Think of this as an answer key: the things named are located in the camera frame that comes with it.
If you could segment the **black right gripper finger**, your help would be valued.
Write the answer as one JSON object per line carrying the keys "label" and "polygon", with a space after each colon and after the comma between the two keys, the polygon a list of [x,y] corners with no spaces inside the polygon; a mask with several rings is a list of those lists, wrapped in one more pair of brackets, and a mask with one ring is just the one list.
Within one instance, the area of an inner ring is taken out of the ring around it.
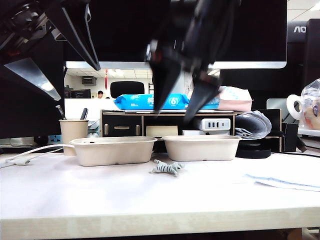
{"label": "black right gripper finger", "polygon": [[171,93],[180,75],[181,65],[176,61],[149,62],[152,70],[152,83],[154,85],[153,109],[159,112],[168,95]]}
{"label": "black right gripper finger", "polygon": [[222,83],[219,77],[208,75],[207,72],[194,72],[192,81],[194,88],[184,115],[185,123],[189,123],[203,106],[220,93]]}

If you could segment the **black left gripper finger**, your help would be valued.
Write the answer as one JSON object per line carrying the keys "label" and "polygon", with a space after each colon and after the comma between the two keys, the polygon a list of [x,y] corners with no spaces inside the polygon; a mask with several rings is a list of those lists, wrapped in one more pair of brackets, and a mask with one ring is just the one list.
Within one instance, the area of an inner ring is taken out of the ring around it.
{"label": "black left gripper finger", "polygon": [[24,58],[4,65],[7,69],[33,84],[53,100],[60,101],[61,96],[31,58]]}
{"label": "black left gripper finger", "polygon": [[100,63],[90,34],[89,0],[46,0],[45,14],[73,49],[96,71]]}

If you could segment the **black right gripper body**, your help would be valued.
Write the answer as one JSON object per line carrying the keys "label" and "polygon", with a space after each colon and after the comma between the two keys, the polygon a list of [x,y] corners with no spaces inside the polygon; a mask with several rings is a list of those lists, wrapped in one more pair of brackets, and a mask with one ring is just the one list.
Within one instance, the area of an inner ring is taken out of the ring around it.
{"label": "black right gripper body", "polygon": [[154,78],[177,78],[180,71],[192,74],[194,78],[218,78],[220,70],[208,71],[197,58],[188,58],[175,48],[162,46],[153,39],[146,49],[146,61],[149,63]]}

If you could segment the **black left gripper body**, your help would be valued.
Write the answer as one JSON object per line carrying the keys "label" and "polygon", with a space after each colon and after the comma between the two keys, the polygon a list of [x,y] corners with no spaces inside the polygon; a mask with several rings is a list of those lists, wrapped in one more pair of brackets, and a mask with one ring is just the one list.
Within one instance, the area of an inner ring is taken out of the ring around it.
{"label": "black left gripper body", "polygon": [[56,41],[67,41],[46,16],[45,7],[45,0],[0,2],[1,65],[25,57],[33,45],[48,34]]}

